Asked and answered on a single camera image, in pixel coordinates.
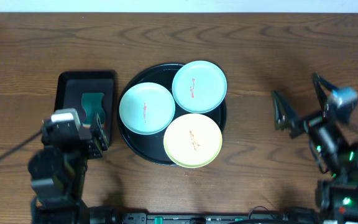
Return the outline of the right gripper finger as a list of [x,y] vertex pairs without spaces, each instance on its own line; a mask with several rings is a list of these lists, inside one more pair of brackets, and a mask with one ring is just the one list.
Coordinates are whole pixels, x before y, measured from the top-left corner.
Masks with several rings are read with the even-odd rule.
[[320,76],[318,73],[312,74],[312,81],[313,85],[318,97],[319,105],[321,109],[325,108],[326,102],[328,100],[327,95],[325,94],[323,88],[327,89],[327,91],[332,92],[336,89],[336,86],[332,83],[329,83],[327,80],[325,80],[322,76]]
[[299,116],[290,102],[277,90],[272,92],[274,126],[276,130],[298,129]]

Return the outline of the green and yellow sponge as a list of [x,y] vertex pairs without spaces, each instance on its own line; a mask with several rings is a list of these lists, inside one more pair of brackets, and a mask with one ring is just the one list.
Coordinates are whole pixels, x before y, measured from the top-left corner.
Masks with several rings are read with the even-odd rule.
[[101,127],[104,127],[106,122],[106,113],[102,105],[103,97],[104,93],[83,93],[81,98],[81,105],[86,114],[85,120],[83,121],[84,127],[89,128],[96,115],[99,116]]

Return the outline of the light blue plate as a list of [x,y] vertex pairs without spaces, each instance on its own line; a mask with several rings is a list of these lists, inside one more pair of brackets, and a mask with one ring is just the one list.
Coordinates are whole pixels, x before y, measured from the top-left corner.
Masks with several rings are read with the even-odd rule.
[[156,134],[171,123],[174,115],[172,94],[157,83],[134,85],[124,93],[119,104],[121,121],[136,134]]
[[227,80],[219,66],[197,60],[180,68],[172,81],[176,103],[190,113],[207,113],[225,99]]

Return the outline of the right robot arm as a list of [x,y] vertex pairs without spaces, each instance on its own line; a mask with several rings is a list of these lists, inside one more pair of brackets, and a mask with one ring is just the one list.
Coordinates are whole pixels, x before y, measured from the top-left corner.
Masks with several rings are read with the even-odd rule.
[[338,88],[317,73],[312,81],[320,109],[299,117],[278,91],[272,92],[276,130],[288,130],[292,139],[302,134],[309,138],[309,149],[323,174],[315,191],[318,214],[307,217],[304,212],[289,215],[290,222],[358,223],[358,142],[349,144],[338,124],[349,124],[358,104],[355,89]]

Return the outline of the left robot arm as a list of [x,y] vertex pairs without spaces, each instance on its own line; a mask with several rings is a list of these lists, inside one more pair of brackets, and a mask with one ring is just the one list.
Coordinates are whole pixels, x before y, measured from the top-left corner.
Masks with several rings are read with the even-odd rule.
[[32,223],[90,223],[90,209],[82,201],[88,160],[99,159],[108,141],[96,114],[90,126],[91,138],[81,140],[74,118],[48,119],[42,126],[44,148],[28,164],[31,187]]

